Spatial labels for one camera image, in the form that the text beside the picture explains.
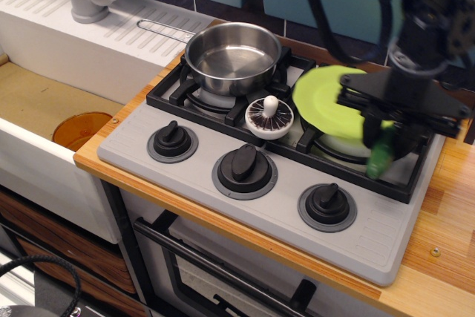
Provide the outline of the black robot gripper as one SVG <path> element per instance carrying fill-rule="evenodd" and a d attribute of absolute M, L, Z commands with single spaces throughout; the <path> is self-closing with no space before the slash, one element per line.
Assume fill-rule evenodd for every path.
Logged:
<path fill-rule="evenodd" d="M 381 122 L 392 120 L 404 124 L 394 126 L 393 159 L 419 154 L 427 144 L 427 129 L 423 127 L 455 137 L 460 122 L 470 116 L 467 105 L 436 83 L 449 61 L 456 56 L 467 59 L 469 50 L 469 16 L 408 17 L 389 46 L 390 68 L 343 75 L 338 104 L 361 112 L 362 141 L 367 148 L 379 138 Z"/>

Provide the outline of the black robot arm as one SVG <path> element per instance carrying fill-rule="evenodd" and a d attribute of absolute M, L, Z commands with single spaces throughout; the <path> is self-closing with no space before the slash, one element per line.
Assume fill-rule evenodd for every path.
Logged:
<path fill-rule="evenodd" d="M 400 158 L 428 132 L 455 137 L 470 110 L 450 91 L 474 83 L 474 0 L 402 0 L 390 68 L 341 78 L 338 102 L 364 117 L 363 143 Z"/>

